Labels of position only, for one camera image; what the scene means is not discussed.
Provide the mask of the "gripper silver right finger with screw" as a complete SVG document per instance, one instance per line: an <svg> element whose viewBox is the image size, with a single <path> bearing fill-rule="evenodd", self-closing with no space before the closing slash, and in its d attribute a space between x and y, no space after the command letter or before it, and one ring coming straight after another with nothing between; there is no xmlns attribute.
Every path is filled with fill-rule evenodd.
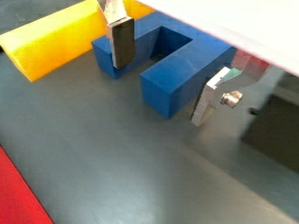
<svg viewBox="0 0 299 224"><path fill-rule="evenodd" d="M191 122L200 126L219 105L234 109L243 97L239 89L259 82L268 68L267 62L238 50L230 67L224 66L204 85Z"/></svg>

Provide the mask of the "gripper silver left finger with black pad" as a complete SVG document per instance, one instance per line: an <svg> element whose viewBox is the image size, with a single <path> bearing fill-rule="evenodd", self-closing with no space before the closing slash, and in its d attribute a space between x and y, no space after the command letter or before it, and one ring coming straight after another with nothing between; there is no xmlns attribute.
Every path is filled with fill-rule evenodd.
<svg viewBox="0 0 299 224"><path fill-rule="evenodd" d="M107 23L113 67L121 68L136 56L135 19L127 15L123 0L97 0L97 5Z"/></svg>

